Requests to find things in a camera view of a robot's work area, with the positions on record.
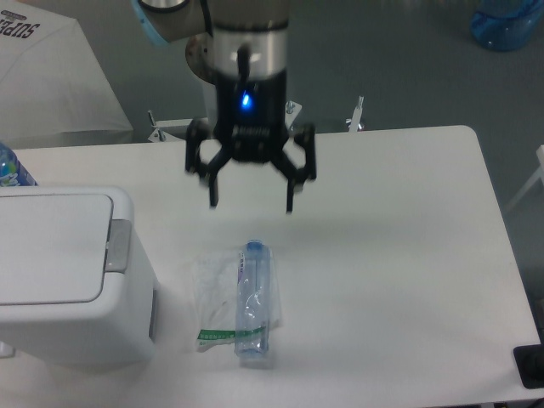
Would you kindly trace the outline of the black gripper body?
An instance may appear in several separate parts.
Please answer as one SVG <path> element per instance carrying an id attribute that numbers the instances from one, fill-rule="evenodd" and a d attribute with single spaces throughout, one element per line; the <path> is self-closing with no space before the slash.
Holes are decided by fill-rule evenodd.
<path id="1" fill-rule="evenodd" d="M 216 75 L 218 118 L 213 131 L 220 152 L 237 162 L 266 163 L 287 140 L 285 71 L 239 82 Z"/>

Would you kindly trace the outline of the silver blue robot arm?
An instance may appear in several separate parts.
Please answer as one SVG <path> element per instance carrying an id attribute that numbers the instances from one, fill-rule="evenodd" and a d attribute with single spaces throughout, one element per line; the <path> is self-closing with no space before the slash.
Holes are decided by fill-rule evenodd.
<path id="1" fill-rule="evenodd" d="M 169 44 L 198 34 L 212 40 L 216 90 L 213 127 L 199 119 L 185 137 L 185 171 L 218 205 L 218 173 L 229 161 L 271 163 L 286 179 L 286 211 L 304 184 L 317 177 L 315 126 L 286 125 L 288 1 L 134 1 L 148 38 Z"/>

